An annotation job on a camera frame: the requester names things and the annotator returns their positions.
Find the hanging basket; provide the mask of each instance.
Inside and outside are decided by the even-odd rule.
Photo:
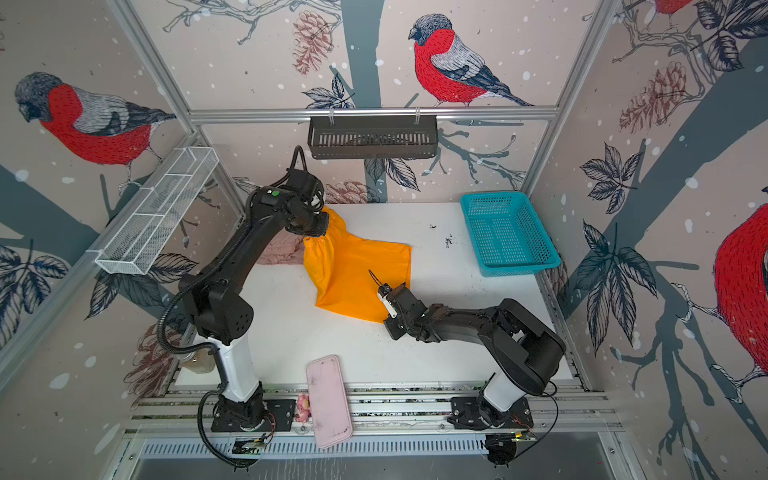
[[[421,115],[313,117],[307,144],[314,158],[432,158],[437,117]]]

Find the white table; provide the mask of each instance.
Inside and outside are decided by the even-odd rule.
[[[554,329],[533,275],[480,275],[459,204],[331,208],[358,237],[413,247],[411,291],[425,305],[476,309],[498,305],[509,297]],[[451,240],[447,247],[446,239]],[[500,372],[482,345],[417,343],[410,336],[394,341],[382,324],[315,307],[317,290],[301,265],[256,265],[240,295],[255,311],[247,337],[253,364],[265,384],[306,384],[306,364],[330,354],[339,356],[344,381],[355,384],[353,388],[476,384]],[[563,358],[553,379],[571,378]],[[208,387],[218,381],[215,370],[201,375],[181,369],[176,387]]]

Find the pink case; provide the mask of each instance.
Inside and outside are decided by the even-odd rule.
[[[306,366],[315,444],[327,449],[352,436],[352,419],[341,376],[339,357],[328,355]]]

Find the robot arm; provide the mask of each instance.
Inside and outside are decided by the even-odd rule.
[[[389,312],[384,325],[394,340],[408,333],[426,343],[461,340],[488,349],[504,375],[493,376],[478,397],[478,414],[486,426],[503,424],[505,413],[523,395],[544,395],[565,352],[562,339],[516,300],[507,298],[480,310],[456,310],[441,303],[428,308],[405,284],[393,289],[386,283],[379,283],[378,295]]]
[[[305,163],[299,147],[296,152]],[[248,197],[245,219],[222,253],[199,274],[186,275],[179,282],[184,306],[216,359],[221,378],[217,412],[245,429],[258,426],[265,410],[263,390],[243,338],[253,322],[253,307],[240,297],[240,291],[261,253],[283,228],[309,237],[324,235],[328,229],[329,216],[321,211],[323,185],[306,171],[306,165],[304,170],[293,168],[295,161],[296,154],[285,177]],[[166,350],[181,353],[200,348],[167,347],[161,324],[158,339]]]

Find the teal basket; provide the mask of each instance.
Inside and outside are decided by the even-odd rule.
[[[528,275],[560,265],[525,194],[469,194],[461,204],[483,276]]]

